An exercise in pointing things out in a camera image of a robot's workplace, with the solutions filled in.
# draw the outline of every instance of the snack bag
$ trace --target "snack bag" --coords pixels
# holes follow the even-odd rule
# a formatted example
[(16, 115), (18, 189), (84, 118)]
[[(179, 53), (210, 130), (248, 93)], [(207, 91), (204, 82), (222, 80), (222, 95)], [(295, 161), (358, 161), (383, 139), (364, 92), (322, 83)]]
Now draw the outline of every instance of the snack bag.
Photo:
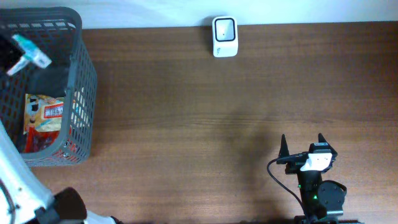
[(39, 152), (49, 147), (58, 137), (60, 131), (38, 132), (33, 126), (28, 128), (24, 153)]
[(61, 129), (63, 97), (52, 98), (45, 95), (25, 95), (24, 134), (29, 127), (38, 132), (59, 131)]

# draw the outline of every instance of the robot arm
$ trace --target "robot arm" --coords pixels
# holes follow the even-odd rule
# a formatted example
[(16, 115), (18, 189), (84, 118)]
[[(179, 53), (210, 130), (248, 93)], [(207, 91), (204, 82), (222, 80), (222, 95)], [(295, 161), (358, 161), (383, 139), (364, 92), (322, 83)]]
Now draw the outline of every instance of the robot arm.
[[(271, 177), (295, 196), (302, 206), (304, 217), (295, 217), (295, 223), (339, 223), (338, 217), (343, 215), (347, 188), (332, 180), (322, 180), (321, 175), (332, 168), (337, 155), (322, 134), (318, 135), (318, 142), (310, 145), (308, 152), (290, 155), (285, 135), (282, 135), (279, 156), (268, 164), (267, 170)], [(277, 164), (286, 164), (286, 174), (297, 175), (301, 201), (271, 174), (269, 165), (274, 161)]]
[(76, 190), (53, 195), (30, 171), (0, 122), (0, 220), (11, 224), (56, 224), (76, 220), (86, 224), (121, 223), (86, 211)]

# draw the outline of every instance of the wooden table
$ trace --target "wooden table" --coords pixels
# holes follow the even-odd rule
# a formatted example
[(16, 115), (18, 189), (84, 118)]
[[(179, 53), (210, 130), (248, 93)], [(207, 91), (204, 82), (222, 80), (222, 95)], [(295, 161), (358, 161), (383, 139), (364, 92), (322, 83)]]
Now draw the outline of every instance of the wooden table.
[(266, 164), (282, 133), (298, 153), (322, 132), (344, 218), (396, 223), (398, 23), (239, 26), (238, 55), (219, 59), (209, 27), (83, 38), (98, 73), (93, 147), (81, 165), (33, 169), (54, 192), (72, 186), (126, 223), (293, 218), (301, 208)]

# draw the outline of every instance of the white device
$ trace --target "white device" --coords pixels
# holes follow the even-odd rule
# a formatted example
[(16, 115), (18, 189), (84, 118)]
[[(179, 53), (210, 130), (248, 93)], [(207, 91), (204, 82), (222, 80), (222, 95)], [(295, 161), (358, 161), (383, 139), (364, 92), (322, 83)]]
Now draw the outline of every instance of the white device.
[(317, 170), (323, 171), (331, 162), (331, 153), (309, 153), (308, 159), (305, 161), (304, 166), (300, 168), (301, 171)]
[(214, 57), (233, 57), (238, 53), (238, 25), (231, 16), (213, 19)]

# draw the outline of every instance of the wire mesh basket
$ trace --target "wire mesh basket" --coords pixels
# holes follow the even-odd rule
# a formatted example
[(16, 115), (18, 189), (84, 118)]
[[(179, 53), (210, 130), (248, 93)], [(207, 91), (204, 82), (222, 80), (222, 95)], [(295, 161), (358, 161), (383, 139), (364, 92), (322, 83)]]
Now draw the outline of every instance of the wire mesh basket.
[[(21, 153), (28, 166), (79, 164), (90, 154), (97, 75), (81, 38), (81, 18), (67, 7), (0, 9), (0, 33), (20, 34), (33, 41), (57, 72), (48, 81), (67, 79), (62, 124), (58, 138), (39, 152)], [(23, 136), (25, 94), (41, 68), (28, 65), (13, 77), (0, 80), (0, 119), (18, 149)]]

